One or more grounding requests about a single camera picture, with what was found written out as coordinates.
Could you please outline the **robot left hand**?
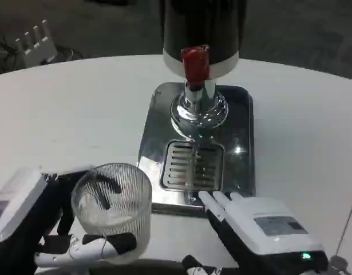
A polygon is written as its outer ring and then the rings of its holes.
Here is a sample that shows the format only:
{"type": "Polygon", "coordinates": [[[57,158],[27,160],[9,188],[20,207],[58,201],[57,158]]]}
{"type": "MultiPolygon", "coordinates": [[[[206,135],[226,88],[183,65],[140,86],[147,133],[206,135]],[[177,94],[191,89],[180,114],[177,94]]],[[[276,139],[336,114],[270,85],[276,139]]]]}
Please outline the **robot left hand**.
{"type": "Polygon", "coordinates": [[[0,189],[0,272],[34,274],[38,268],[79,268],[119,258],[137,248],[132,233],[69,231],[75,184],[88,168],[47,174],[19,168],[0,189]]]}

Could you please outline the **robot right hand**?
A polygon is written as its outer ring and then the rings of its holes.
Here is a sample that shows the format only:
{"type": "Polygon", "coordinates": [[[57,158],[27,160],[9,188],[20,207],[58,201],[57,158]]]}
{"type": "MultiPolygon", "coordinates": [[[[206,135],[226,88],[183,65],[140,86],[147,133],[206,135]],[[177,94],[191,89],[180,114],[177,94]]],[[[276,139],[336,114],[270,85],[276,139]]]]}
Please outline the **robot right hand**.
{"type": "Polygon", "coordinates": [[[235,268],[201,264],[192,255],[181,264],[186,274],[325,274],[329,260],[282,202],[220,191],[199,192],[205,213],[235,268]]]}

